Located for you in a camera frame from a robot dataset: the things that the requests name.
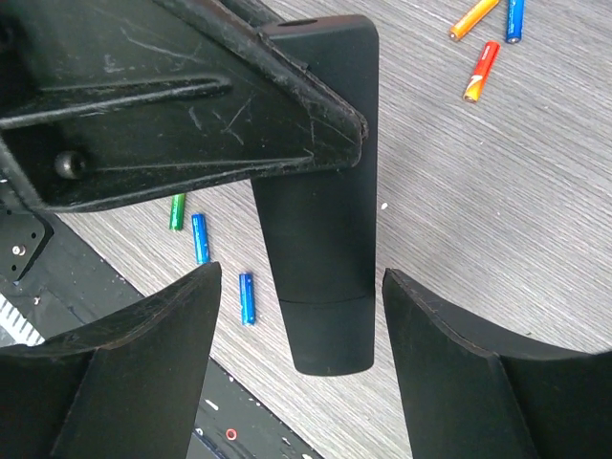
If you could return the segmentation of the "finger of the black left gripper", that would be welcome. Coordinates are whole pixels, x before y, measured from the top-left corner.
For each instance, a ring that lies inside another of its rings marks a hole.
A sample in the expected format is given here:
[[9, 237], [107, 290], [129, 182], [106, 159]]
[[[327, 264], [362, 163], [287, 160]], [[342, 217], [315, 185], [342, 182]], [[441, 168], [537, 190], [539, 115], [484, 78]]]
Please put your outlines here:
[[5, 1], [1, 204], [101, 211], [350, 167], [366, 120], [310, 56], [366, 32], [260, 1]]

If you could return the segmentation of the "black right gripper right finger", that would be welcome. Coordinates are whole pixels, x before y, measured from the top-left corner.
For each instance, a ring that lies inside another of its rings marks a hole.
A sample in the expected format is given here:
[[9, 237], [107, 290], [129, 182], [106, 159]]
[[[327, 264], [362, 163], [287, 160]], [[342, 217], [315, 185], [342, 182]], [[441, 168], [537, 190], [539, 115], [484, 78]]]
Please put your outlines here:
[[607, 458], [611, 355], [527, 338], [389, 269], [383, 306], [416, 458]]

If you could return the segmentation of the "black remote control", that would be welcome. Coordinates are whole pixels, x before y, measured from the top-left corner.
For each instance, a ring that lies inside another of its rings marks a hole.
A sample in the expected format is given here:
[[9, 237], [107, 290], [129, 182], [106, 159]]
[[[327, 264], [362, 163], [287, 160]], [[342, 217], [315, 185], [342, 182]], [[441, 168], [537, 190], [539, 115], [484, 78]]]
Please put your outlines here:
[[270, 29], [273, 41], [361, 112], [361, 159], [251, 184], [295, 369], [343, 376], [374, 361], [379, 36], [362, 15]]

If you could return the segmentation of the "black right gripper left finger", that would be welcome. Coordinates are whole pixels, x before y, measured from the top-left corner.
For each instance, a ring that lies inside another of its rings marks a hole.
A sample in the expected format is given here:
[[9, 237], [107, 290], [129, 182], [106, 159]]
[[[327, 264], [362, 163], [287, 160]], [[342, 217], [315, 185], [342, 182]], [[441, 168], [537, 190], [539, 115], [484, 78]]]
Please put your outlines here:
[[183, 458], [220, 308], [208, 263], [36, 346], [1, 351], [5, 458]]

